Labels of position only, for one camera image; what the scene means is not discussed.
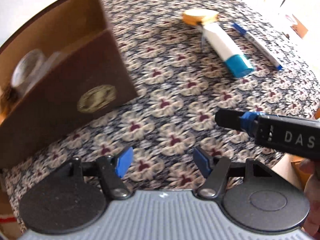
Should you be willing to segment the person's right hand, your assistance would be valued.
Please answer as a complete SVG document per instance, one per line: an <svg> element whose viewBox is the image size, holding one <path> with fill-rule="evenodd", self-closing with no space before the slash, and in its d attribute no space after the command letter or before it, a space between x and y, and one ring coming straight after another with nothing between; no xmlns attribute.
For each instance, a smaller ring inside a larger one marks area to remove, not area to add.
<svg viewBox="0 0 320 240"><path fill-rule="evenodd" d="M310 174L304 189L310 202L310 212L303 228L310 236L314 236L319 230L319 163L304 159L299 168L302 172Z"/></svg>

